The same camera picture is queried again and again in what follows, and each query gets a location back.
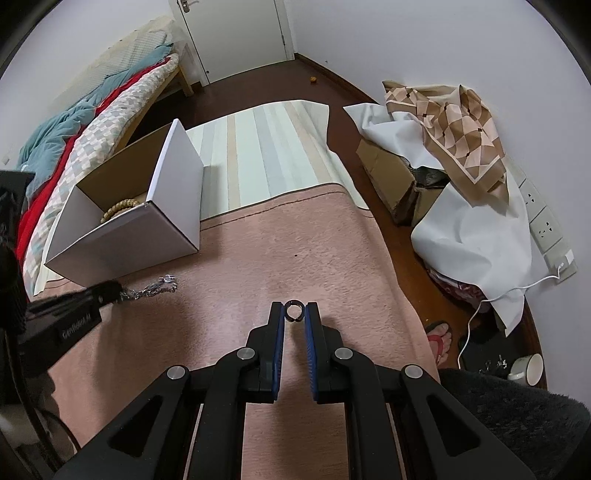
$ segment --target charging cable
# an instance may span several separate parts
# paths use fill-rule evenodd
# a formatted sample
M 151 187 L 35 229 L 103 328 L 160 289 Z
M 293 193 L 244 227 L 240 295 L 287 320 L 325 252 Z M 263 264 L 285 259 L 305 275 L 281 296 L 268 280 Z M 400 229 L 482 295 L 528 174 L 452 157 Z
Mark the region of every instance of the charging cable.
M 460 365 L 460 358 L 462 358 L 462 354 L 464 353 L 464 350 L 466 349 L 466 347 L 468 346 L 468 342 L 470 341 L 470 324 L 472 323 L 472 320 L 474 320 L 474 318 L 476 317 L 476 314 L 480 311 L 480 307 L 482 307 L 483 303 L 490 303 L 496 300 L 499 300 L 501 298 L 503 298 L 505 295 L 507 295 L 510 291 L 513 290 L 527 290 L 528 288 L 531 287 L 535 287 L 538 283 L 542 283 L 544 280 L 549 280 L 551 278 L 555 278 L 556 280 L 560 280 L 560 270 L 563 269 L 566 265 L 566 262 L 562 262 L 560 265 L 558 265 L 558 267 L 556 268 L 556 275 L 548 275 L 547 277 L 541 278 L 536 282 L 533 282 L 531 285 L 526 285 L 525 287 L 514 287 L 511 288 L 510 290 L 507 290 L 504 294 L 499 295 L 498 297 L 495 297 L 494 299 L 484 299 L 481 300 L 480 303 L 478 304 L 478 307 L 476 308 L 476 311 L 474 312 L 474 315 L 472 315 L 470 317 L 470 320 L 468 320 L 468 334 L 466 337 L 466 343 L 464 343 L 464 346 L 462 347 L 462 350 L 460 350 L 460 353 L 457 356 L 457 367 L 461 370 L 462 366 Z

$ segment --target metal chain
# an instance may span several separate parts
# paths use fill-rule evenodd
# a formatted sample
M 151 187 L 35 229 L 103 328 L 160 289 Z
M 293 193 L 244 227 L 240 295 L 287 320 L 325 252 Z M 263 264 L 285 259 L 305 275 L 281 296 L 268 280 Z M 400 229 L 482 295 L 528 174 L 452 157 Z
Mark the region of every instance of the metal chain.
M 177 277 L 173 275 L 165 275 L 160 277 L 157 282 L 148 285 L 143 290 L 133 290 L 132 288 L 125 288 L 121 292 L 121 300 L 137 300 L 141 297 L 154 297 L 166 291 L 177 291 Z

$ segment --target wooden bed frame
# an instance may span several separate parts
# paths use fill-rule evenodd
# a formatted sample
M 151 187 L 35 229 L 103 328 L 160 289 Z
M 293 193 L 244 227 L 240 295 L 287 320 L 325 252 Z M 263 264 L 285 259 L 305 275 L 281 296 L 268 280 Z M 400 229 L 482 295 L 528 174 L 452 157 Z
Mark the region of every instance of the wooden bed frame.
M 125 130 L 123 135 L 121 135 L 119 141 L 115 145 L 115 149 L 113 150 L 113 153 L 111 154 L 111 156 L 115 155 L 119 150 L 121 150 L 127 146 L 129 139 L 134 134 L 135 129 L 138 128 L 138 125 L 143 120 L 145 114 L 148 112 L 150 107 L 152 107 L 152 105 L 158 100 L 160 95 L 162 95 L 163 91 L 166 89 L 168 84 L 170 82 L 172 82 L 175 78 L 178 79 L 180 87 L 183 90 L 183 93 L 185 94 L 185 96 L 189 97 L 189 96 L 193 95 L 193 88 L 191 87 L 191 84 L 187 80 L 187 76 L 185 75 L 182 67 L 179 64 L 170 73 L 170 75 L 168 75 L 168 77 L 166 77 L 166 79 L 163 81 L 162 85 L 160 85 L 160 87 L 158 87 L 158 89 L 150 97 L 148 102 L 146 102 L 144 107 L 133 117 L 131 123 L 129 124 L 129 126 L 127 127 L 127 129 Z

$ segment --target white door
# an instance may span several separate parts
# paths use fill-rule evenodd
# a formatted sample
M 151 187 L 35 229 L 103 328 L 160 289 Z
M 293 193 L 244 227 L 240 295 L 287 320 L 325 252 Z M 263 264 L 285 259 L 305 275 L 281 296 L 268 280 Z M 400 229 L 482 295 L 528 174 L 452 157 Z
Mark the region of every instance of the white door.
M 287 60 L 274 0 L 178 2 L 210 82 Z

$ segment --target black fuzzy cushion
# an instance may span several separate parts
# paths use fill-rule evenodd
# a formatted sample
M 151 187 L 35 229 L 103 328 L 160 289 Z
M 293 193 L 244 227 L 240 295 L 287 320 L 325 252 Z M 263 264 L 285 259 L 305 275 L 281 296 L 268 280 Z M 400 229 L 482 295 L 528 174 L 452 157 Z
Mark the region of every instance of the black fuzzy cushion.
M 591 478 L 591 453 L 583 447 L 591 439 L 591 415 L 582 403 L 490 375 L 442 369 L 439 376 L 538 480 L 559 474 L 561 479 Z

